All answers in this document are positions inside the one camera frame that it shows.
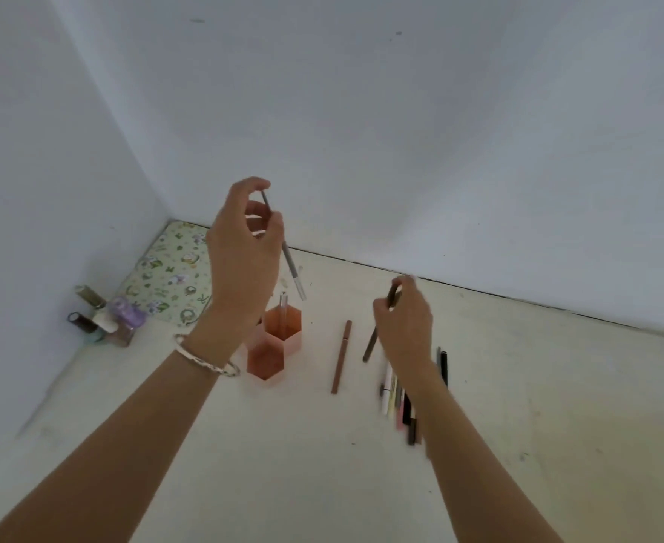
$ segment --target silver bangle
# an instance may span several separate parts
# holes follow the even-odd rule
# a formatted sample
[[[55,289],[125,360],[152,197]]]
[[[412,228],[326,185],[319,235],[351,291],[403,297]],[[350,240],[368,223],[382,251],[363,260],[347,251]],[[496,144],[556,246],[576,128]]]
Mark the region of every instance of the silver bangle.
[[[213,371],[215,374],[224,375],[226,377],[236,377],[241,373],[239,367],[231,360],[228,361],[228,364],[231,366],[233,371],[228,371],[227,369],[219,368],[216,365],[204,362],[198,356],[192,355],[188,350],[186,350],[185,348],[183,348],[183,346],[181,346],[181,343],[185,337],[188,337],[188,335],[177,333],[174,334],[173,336],[173,340],[176,343],[175,346],[176,352],[182,355],[183,357],[188,358],[191,362],[193,362],[196,365],[200,365],[202,368],[206,368],[207,370]]]

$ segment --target hexagonal pen holder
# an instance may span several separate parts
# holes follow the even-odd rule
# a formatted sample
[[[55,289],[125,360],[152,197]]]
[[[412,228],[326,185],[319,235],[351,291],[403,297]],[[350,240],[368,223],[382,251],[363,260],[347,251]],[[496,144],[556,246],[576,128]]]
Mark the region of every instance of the hexagonal pen holder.
[[[284,369],[284,360],[301,348],[301,310],[286,307],[282,328],[281,307],[267,310],[262,323],[246,340],[246,371],[267,381]]]

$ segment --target gray pen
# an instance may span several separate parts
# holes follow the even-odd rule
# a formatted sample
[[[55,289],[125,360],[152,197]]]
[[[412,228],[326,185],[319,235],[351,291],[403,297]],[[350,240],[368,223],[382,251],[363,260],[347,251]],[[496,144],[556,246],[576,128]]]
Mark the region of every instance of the gray pen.
[[[264,198],[264,203],[267,205],[267,208],[269,208],[269,211],[272,210],[272,206],[269,205],[269,200],[267,199],[267,195],[262,191],[262,198]],[[296,290],[299,291],[299,296],[301,297],[302,301],[307,300],[307,296],[304,294],[304,288],[301,286],[301,280],[299,279],[299,273],[296,271],[296,266],[294,265],[294,261],[291,260],[291,253],[289,253],[289,246],[286,245],[286,240],[282,242],[282,252],[284,253],[284,257],[287,260],[287,264],[289,265],[289,271],[291,272],[291,277],[294,278],[294,283],[296,284]]]

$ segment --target forearm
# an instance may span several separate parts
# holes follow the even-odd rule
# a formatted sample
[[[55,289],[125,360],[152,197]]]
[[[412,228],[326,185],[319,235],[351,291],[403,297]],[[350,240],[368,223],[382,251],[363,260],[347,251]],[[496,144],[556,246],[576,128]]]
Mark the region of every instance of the forearm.
[[[429,366],[411,399],[458,540],[561,541]]]
[[[236,348],[214,317],[184,346],[223,365]],[[173,352],[0,523],[0,541],[128,541],[217,375]]]

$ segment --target green floral mat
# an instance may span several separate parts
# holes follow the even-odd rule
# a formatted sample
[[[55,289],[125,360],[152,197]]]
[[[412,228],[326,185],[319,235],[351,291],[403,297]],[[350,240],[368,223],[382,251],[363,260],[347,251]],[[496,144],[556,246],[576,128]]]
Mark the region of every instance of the green floral mat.
[[[188,326],[211,299],[206,227],[168,224],[121,284],[119,295],[159,320]]]

